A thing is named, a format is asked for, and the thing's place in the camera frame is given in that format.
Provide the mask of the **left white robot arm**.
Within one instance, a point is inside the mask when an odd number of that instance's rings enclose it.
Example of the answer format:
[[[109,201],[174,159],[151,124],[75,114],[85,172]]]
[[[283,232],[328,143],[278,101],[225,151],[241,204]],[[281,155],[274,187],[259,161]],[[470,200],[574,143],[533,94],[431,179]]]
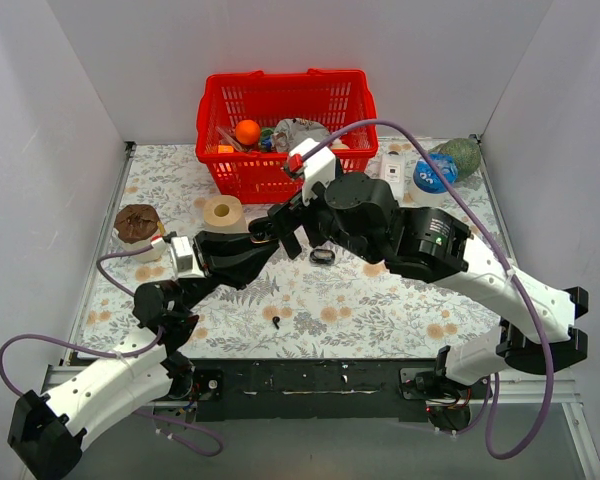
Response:
[[[174,277],[136,288],[137,326],[64,383],[20,394],[8,444],[29,472],[62,479],[102,433],[147,402],[188,396],[194,367],[180,349],[199,321],[194,307],[219,286],[245,288],[278,248],[278,240],[263,233],[152,237],[143,250],[168,252]]]

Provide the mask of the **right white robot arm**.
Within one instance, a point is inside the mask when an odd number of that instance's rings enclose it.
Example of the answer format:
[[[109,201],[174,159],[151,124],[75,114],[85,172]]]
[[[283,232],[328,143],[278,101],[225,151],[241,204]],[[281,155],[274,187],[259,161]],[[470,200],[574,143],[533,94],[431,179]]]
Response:
[[[268,218],[291,258],[301,251],[295,232],[303,228],[314,246],[330,241],[370,264],[383,263],[394,275],[452,290],[499,316],[487,333],[439,351],[430,378],[444,397],[507,367],[543,375],[588,356],[588,336],[575,326],[588,310],[584,289],[554,289],[504,267],[467,225],[441,209],[400,206],[383,180],[347,173],[329,185],[315,184],[308,200],[296,194],[274,205]]]

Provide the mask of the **black gold-trimmed charging case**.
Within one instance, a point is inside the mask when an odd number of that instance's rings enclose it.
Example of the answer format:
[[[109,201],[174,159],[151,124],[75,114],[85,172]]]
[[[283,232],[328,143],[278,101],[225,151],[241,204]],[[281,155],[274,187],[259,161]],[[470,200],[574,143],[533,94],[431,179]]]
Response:
[[[267,217],[252,220],[248,231],[253,243],[269,243],[277,240],[274,227]]]

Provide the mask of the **black oval charging case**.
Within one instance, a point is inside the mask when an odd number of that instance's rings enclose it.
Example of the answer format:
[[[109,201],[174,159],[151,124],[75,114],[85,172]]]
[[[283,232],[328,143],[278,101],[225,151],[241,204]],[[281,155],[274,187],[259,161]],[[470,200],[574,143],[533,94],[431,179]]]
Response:
[[[333,265],[335,258],[335,252],[325,248],[314,248],[309,255],[310,262],[315,265]]]

